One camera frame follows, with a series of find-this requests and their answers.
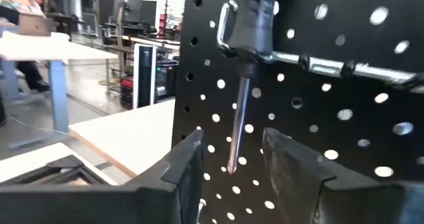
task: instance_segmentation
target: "screwdriver shaft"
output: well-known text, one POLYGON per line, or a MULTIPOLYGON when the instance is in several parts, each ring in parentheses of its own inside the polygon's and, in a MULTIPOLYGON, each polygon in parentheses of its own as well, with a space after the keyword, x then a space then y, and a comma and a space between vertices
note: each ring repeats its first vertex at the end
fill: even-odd
POLYGON ((239 159, 240 140, 244 127, 244 115, 246 113, 246 104, 250 89, 250 78, 241 77, 238 85, 237 108, 234 116, 233 135, 230 147, 230 158, 228 160, 228 172, 234 174, 237 169, 237 160, 239 159))

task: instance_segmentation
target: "pegboard hook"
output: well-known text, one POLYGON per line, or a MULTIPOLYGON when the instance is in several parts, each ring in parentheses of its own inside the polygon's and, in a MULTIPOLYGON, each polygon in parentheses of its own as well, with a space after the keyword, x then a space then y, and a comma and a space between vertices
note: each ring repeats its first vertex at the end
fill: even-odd
MULTIPOLYGON (((287 54, 285 52, 272 53, 272 59, 274 61, 285 62, 289 64, 301 64, 301 56, 295 54, 287 54)), ((334 78, 343 78, 343 70, 346 68, 346 63, 341 61, 333 61, 322 58, 309 57, 309 62, 303 64, 306 66, 305 70, 314 74, 320 74, 324 76, 331 76, 334 78)), ((372 67, 365 63, 356 63, 353 65, 353 69, 350 71, 351 75, 377 79, 383 82, 388 82, 390 85, 394 85, 400 89, 408 89, 414 93, 424 93, 424 85, 420 82, 415 84, 414 79, 417 79, 419 74, 411 72, 403 72, 397 70, 391 70, 386 68, 372 67)))
POLYGON ((233 12, 237 12, 239 9, 239 5, 237 5, 236 1, 230 0, 223 4, 221 8, 221 13, 219 14, 219 22, 218 22, 218 31, 217 31, 217 44, 224 51, 230 51, 230 46, 224 42, 225 35, 225 27, 228 21, 228 15, 230 13, 230 9, 233 12))

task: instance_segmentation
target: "screwdriver handle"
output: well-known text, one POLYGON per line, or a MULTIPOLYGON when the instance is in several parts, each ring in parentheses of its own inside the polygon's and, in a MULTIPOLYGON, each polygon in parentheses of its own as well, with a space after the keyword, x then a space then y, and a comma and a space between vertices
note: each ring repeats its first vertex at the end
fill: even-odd
POLYGON ((269 56, 272 46, 274 4, 277 0, 239 0, 229 47, 237 53, 269 56))

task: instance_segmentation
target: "screwdriver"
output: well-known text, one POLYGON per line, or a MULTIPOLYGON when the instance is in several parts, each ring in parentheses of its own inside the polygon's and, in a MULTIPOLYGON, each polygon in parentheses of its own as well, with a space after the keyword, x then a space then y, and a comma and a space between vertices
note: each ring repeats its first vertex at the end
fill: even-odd
POLYGON ((239 159, 240 142, 244 129, 250 80, 256 75, 259 64, 269 62, 272 46, 274 4, 277 0, 240 0, 229 48, 238 60, 240 83, 237 108, 234 116, 232 141, 227 169, 234 174, 239 159))

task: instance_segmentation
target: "white table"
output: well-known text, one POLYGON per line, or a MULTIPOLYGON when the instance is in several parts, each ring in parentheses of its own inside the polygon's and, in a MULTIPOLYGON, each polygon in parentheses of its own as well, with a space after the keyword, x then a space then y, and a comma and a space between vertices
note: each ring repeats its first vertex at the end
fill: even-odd
POLYGON ((110 179, 110 177, 102 173, 95 166, 62 143, 52 144, 44 148, 39 148, 38 150, 0 161, 0 182, 4 182, 21 174, 36 170, 37 168, 45 166, 49 162, 69 155, 74 155, 76 158, 81 160, 87 168, 107 183, 111 185, 118 185, 118 183, 110 179))
POLYGON ((69 126, 82 141, 131 178, 171 150, 175 101, 100 117, 69 126))
MULTIPOLYGON (((110 52, 58 39, 56 36, 23 36, 6 31, 0 38, 0 58, 6 85, 5 99, 9 101, 21 97, 15 73, 15 62, 51 61, 48 76, 54 130, 67 133, 69 125, 68 100, 66 98, 66 77, 62 60, 116 59, 118 56, 110 52)), ((40 142, 45 138, 36 137, 9 146, 10 148, 20 148, 24 145, 40 142)))

